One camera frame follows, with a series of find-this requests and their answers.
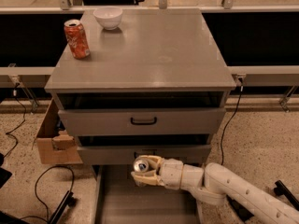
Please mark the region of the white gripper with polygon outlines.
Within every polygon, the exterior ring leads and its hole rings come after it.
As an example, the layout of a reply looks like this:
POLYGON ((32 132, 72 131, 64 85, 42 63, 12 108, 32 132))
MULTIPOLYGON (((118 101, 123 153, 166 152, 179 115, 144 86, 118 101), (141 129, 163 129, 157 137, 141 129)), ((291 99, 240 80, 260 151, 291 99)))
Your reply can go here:
POLYGON ((149 171, 145 173, 131 172, 131 176, 135 182, 152 186, 164 186, 166 189, 180 188, 184 166, 182 161, 175 159, 165 160, 160 156, 153 155, 142 155, 137 159, 146 160, 149 163, 149 171))

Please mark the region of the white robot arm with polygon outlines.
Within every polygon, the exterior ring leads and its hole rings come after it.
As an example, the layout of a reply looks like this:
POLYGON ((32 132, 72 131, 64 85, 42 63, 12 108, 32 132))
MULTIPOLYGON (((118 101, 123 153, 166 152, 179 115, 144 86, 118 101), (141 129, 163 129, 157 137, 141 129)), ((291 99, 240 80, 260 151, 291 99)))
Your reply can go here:
POLYGON ((226 196, 243 205, 264 224, 299 224, 299 212, 215 162, 205 168, 175 159, 141 155, 131 175, 137 184, 183 189, 195 200, 223 205, 226 196))

